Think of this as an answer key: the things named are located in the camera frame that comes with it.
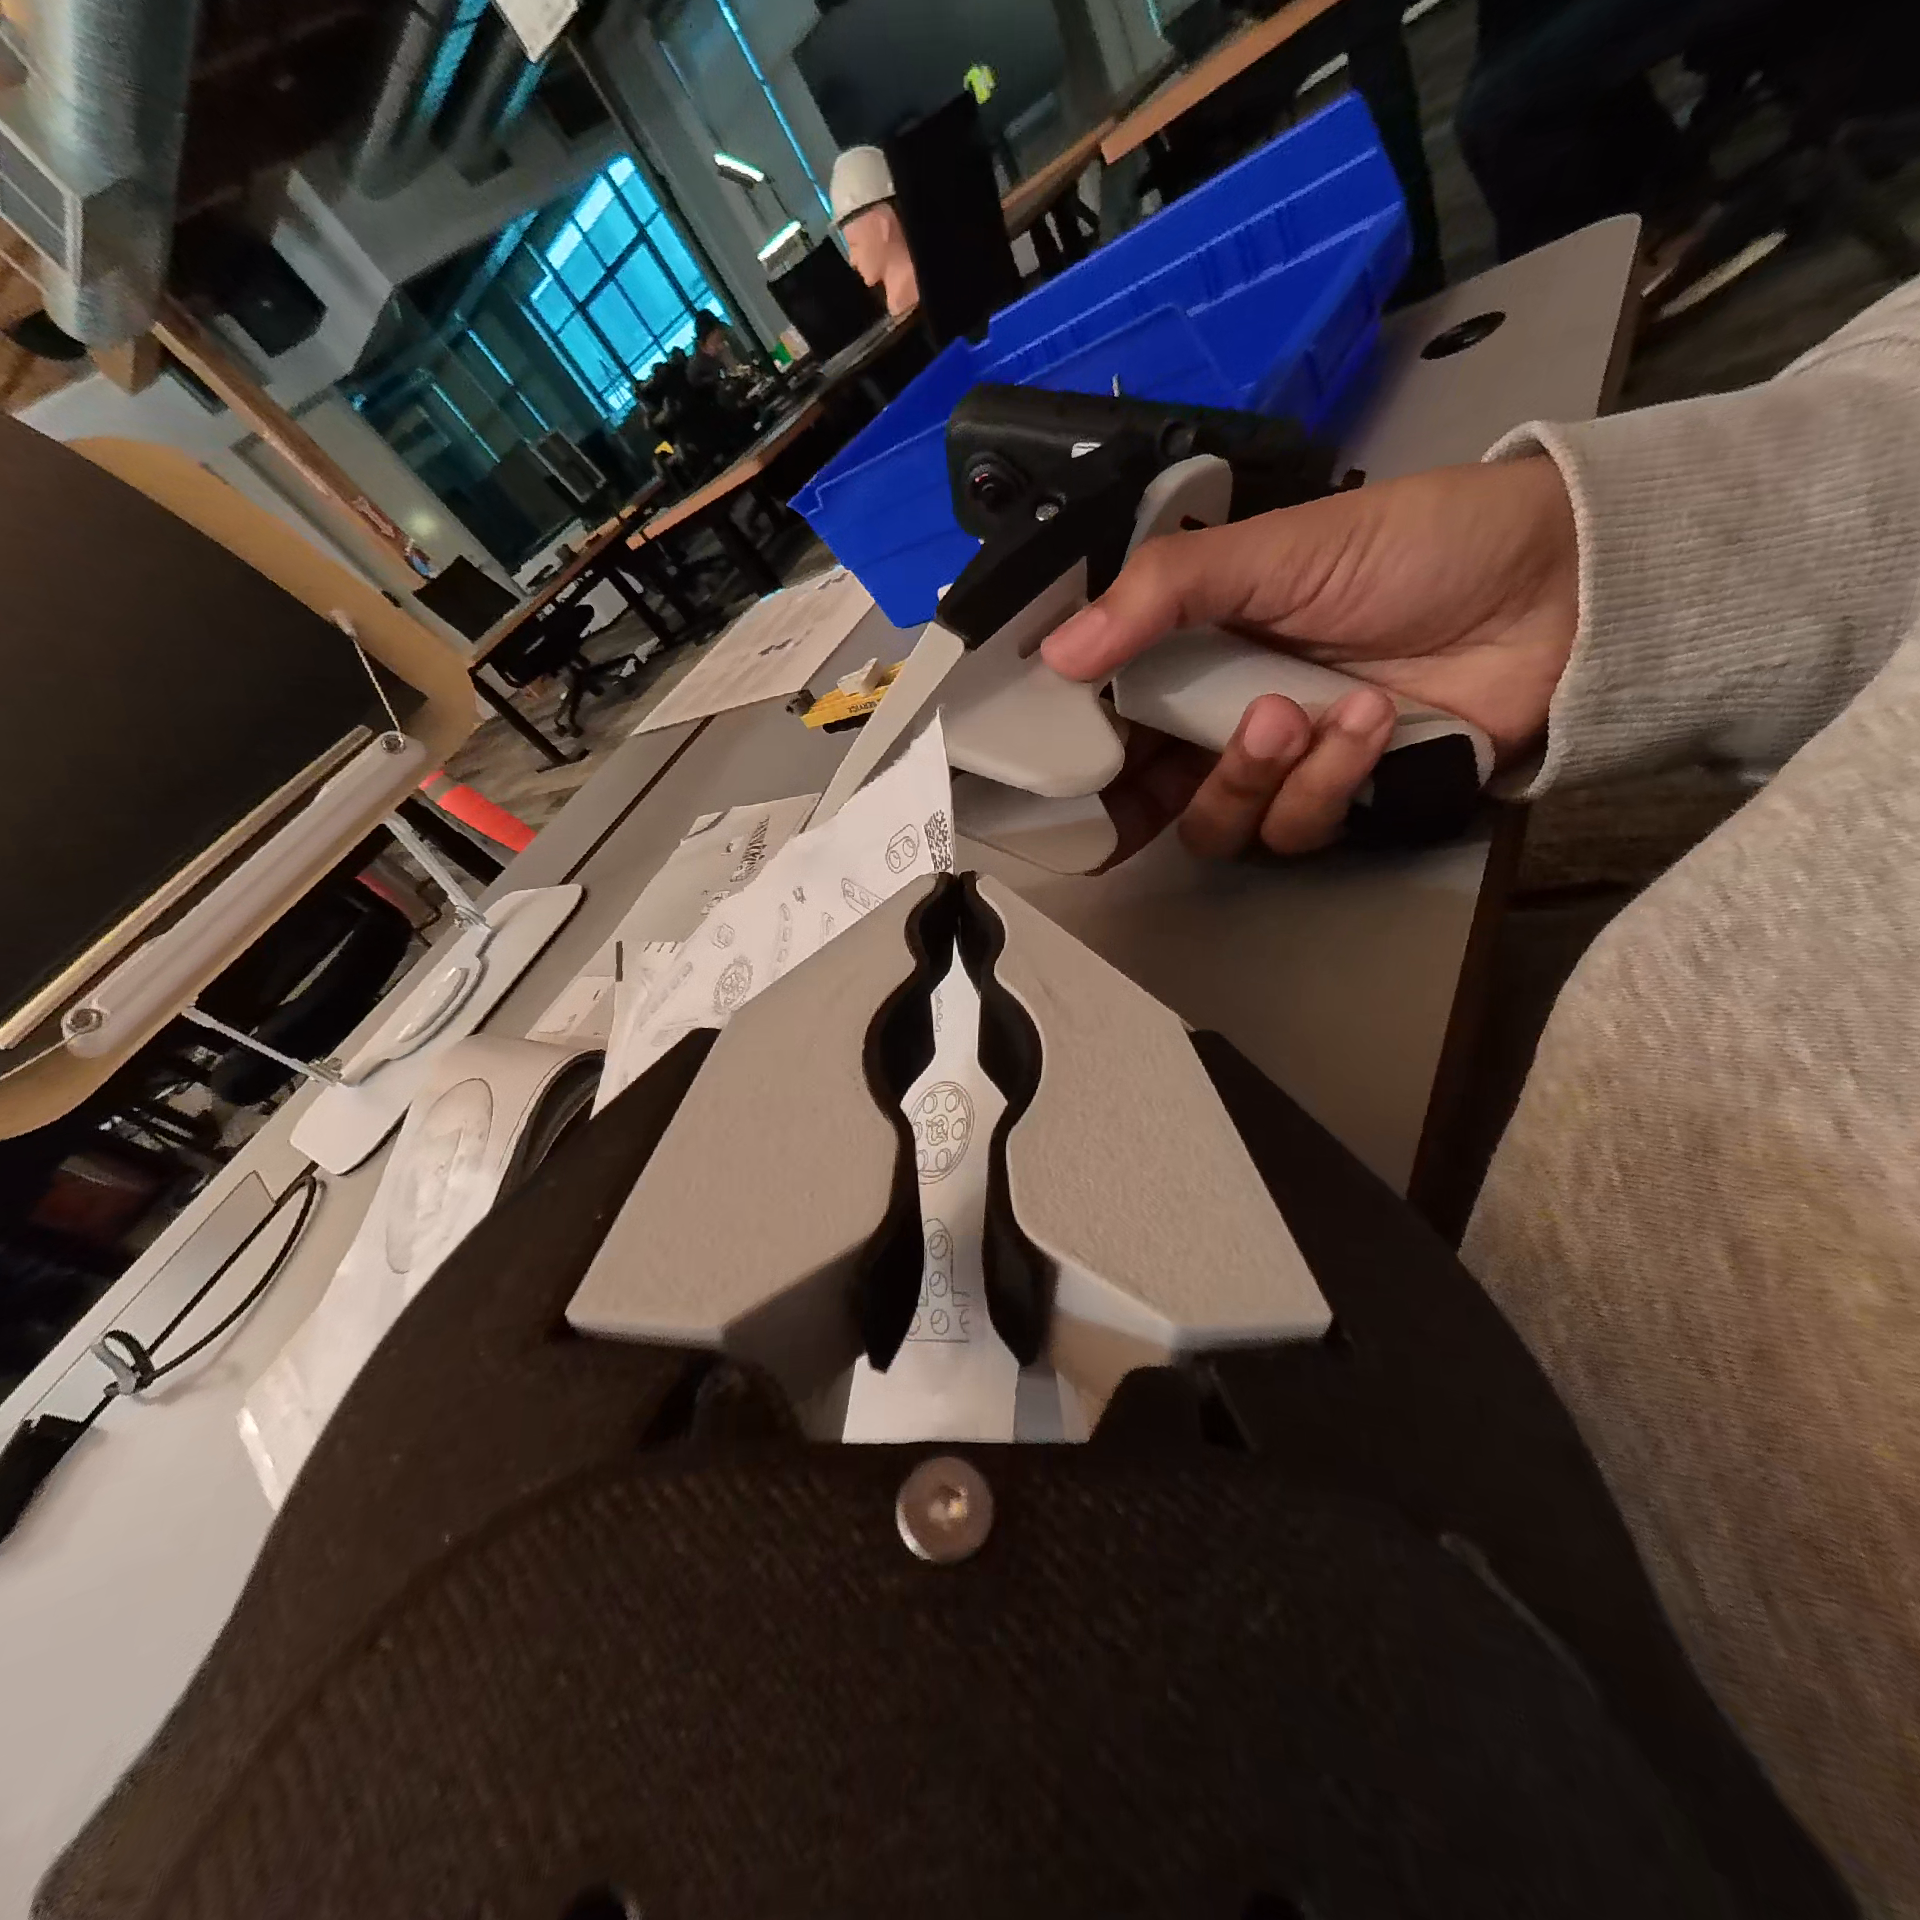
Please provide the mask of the white paper lego bag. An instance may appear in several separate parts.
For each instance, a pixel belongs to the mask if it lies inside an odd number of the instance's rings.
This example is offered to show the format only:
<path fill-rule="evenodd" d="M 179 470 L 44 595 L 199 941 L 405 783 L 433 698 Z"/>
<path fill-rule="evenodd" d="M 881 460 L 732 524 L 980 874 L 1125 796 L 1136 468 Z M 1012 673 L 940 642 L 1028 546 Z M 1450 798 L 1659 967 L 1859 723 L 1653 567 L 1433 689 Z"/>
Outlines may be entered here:
<path fill-rule="evenodd" d="M 778 982 L 820 982 L 823 954 L 847 957 L 851 930 L 913 883 L 953 868 L 953 788 L 940 721 L 860 787 L 833 818 L 788 837 L 747 870 L 747 828 L 778 805 L 701 817 L 620 926 L 625 982 L 594 1097 L 602 1114 L 685 1036 L 725 1031 Z M 977 1063 L 978 997 L 957 962 L 932 970 L 924 1002 L 925 1063 L 897 1107 L 915 1166 L 908 1221 L 919 1231 L 917 1300 L 890 1366 L 852 1363 L 828 1399 L 851 1442 L 919 1438 L 1084 1442 L 1089 1413 L 1044 1364 L 1017 1370 L 985 1305 L 980 1235 L 987 1141 L 1003 1102 Z"/>

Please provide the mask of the silver ceiling duct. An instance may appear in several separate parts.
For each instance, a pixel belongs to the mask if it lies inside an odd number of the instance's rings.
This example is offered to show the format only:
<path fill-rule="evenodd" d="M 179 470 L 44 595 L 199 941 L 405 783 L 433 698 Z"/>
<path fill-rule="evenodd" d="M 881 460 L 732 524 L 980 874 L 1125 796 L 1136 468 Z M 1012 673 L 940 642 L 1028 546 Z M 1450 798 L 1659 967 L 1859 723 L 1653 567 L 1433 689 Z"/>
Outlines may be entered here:
<path fill-rule="evenodd" d="M 197 2 L 7 4 L 4 222 L 89 350 L 146 333 L 179 214 Z"/>

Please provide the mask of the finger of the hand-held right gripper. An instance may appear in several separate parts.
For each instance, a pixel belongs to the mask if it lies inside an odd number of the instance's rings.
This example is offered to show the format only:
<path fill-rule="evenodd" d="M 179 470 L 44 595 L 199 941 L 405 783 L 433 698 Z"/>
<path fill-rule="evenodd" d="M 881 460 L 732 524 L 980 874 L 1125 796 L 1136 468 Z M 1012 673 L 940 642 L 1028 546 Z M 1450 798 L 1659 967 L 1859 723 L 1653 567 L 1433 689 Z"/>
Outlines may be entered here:
<path fill-rule="evenodd" d="M 808 817 L 810 829 L 825 828 L 852 801 L 858 788 L 871 781 L 897 754 L 962 657 L 964 642 L 957 634 L 940 621 L 925 623 L 913 653 L 898 667 L 893 683 L 885 690 L 881 703 L 858 734 L 855 745 L 828 781 L 816 809 Z"/>

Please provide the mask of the blue plastic bin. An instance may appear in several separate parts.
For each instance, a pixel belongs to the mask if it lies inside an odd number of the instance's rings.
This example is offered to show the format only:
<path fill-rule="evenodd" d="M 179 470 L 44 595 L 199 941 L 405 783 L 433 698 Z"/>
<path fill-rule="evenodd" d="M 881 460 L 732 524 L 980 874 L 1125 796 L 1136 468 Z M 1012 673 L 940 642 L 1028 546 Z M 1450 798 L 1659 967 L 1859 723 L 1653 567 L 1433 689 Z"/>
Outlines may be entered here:
<path fill-rule="evenodd" d="M 977 383 L 1199 403 L 1340 437 L 1408 263 L 1401 180 L 1346 91 L 1003 306 L 980 340 L 941 348 L 788 507 L 915 627 L 977 551 L 945 457 Z"/>

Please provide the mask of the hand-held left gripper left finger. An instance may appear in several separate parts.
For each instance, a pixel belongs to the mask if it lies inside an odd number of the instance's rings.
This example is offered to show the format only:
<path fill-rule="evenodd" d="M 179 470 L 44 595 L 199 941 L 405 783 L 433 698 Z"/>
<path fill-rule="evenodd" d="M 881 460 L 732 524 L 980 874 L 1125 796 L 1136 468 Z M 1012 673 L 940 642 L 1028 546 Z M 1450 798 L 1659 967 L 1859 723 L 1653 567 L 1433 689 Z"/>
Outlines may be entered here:
<path fill-rule="evenodd" d="M 708 1036 L 685 1094 L 568 1303 L 587 1338 L 713 1354 L 772 1379 L 803 1419 L 921 1271 L 921 1203 L 885 1025 L 930 1049 L 928 946 L 953 956 L 956 878 L 904 886 Z"/>

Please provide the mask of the printed paper sheet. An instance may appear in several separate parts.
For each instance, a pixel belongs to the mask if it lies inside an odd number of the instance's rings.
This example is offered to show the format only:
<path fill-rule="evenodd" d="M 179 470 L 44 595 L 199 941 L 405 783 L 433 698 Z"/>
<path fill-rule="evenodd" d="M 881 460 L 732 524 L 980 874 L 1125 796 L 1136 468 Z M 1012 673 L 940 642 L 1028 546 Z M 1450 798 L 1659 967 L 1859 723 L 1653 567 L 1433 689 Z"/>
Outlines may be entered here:
<path fill-rule="evenodd" d="M 732 708 L 785 703 L 815 682 L 875 604 L 843 567 L 764 595 L 712 644 L 635 734 L 698 725 Z"/>

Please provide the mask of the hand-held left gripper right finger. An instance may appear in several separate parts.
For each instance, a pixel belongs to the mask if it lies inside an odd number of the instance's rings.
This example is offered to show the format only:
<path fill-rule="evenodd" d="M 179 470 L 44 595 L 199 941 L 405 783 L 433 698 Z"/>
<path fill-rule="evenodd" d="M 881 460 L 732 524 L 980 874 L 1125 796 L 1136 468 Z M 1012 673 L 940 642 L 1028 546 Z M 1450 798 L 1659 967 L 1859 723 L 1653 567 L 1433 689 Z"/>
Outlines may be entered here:
<path fill-rule="evenodd" d="M 964 879 L 964 962 L 1003 1097 L 980 1261 L 1012 1356 L 1104 1403 L 1136 1370 L 1323 1338 L 1187 1021 L 996 878 Z"/>

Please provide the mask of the lego instruction booklet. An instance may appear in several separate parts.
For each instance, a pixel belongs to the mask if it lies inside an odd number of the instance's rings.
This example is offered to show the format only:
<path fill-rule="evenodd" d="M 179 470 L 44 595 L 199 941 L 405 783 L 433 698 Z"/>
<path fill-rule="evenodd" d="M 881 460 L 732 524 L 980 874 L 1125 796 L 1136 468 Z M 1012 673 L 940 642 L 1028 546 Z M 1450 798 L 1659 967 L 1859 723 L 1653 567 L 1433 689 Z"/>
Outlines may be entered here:
<path fill-rule="evenodd" d="M 440 1059 L 321 1303 L 239 1413 L 269 1507 L 291 1495 L 403 1309 L 570 1124 L 592 1110 L 603 1065 L 600 1044 L 491 1038 L 463 1041 Z"/>

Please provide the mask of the yellow white lego plane model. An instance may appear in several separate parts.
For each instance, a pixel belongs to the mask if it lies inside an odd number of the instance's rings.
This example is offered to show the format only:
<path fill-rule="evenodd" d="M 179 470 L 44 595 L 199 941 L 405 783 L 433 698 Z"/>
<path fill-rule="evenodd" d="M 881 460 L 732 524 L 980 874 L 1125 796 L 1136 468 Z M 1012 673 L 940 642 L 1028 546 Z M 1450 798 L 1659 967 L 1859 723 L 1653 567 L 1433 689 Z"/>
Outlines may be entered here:
<path fill-rule="evenodd" d="M 786 710 L 803 721 L 804 730 L 837 734 L 861 730 L 874 710 L 885 700 L 887 690 L 898 682 L 905 660 L 882 663 L 867 660 L 861 667 L 837 679 L 828 692 L 797 690 Z"/>

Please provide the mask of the person's right hand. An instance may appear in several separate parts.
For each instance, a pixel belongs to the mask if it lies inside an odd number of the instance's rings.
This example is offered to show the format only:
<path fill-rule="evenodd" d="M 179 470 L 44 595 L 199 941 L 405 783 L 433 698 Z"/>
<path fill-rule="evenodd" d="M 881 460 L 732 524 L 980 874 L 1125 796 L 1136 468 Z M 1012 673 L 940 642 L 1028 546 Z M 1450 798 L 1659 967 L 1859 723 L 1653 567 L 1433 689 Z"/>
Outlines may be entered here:
<path fill-rule="evenodd" d="M 1195 858 L 1332 845 L 1377 773 L 1394 700 L 1474 725 L 1497 766 L 1527 756 L 1578 636 L 1578 525 L 1541 453 L 1416 474 L 1257 519 L 1144 545 L 1042 642 L 1101 683 L 1167 636 L 1221 629 L 1353 677 L 1323 716 L 1253 700 L 1209 754 L 1132 734 L 1104 794 L 1122 861 L 1176 825 Z"/>

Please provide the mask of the person's right forearm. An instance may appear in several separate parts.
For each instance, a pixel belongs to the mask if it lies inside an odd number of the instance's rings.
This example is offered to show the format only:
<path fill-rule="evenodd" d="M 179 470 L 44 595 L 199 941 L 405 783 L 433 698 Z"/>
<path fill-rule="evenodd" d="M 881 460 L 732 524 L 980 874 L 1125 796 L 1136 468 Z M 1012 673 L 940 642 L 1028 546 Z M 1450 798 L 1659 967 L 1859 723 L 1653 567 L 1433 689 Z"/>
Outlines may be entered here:
<path fill-rule="evenodd" d="M 1916 708 L 1919 286 L 1763 383 L 1524 422 L 1576 522 L 1578 623 L 1519 801 L 1773 773 L 1859 695 Z"/>

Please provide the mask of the black computer monitor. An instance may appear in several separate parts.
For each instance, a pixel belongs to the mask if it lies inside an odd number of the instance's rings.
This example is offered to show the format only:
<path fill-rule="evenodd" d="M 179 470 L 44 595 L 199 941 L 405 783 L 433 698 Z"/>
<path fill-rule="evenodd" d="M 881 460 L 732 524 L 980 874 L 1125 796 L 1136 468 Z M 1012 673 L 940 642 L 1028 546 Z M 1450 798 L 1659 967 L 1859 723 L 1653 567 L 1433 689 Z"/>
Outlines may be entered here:
<path fill-rule="evenodd" d="M 1021 292 L 1001 189 L 969 89 L 897 129 L 881 143 L 919 286 L 928 348 L 984 340 Z"/>

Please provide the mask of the mannequin head white helmet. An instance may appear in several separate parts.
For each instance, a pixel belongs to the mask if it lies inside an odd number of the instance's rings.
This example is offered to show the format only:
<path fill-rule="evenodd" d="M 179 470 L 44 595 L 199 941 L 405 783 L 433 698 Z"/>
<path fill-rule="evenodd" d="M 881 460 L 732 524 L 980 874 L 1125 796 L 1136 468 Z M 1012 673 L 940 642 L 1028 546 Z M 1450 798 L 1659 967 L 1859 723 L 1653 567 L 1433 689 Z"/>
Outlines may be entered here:
<path fill-rule="evenodd" d="M 881 147 L 852 147 L 835 157 L 829 206 L 855 275 L 885 299 L 892 319 L 909 315 L 921 299 L 919 275 Z"/>

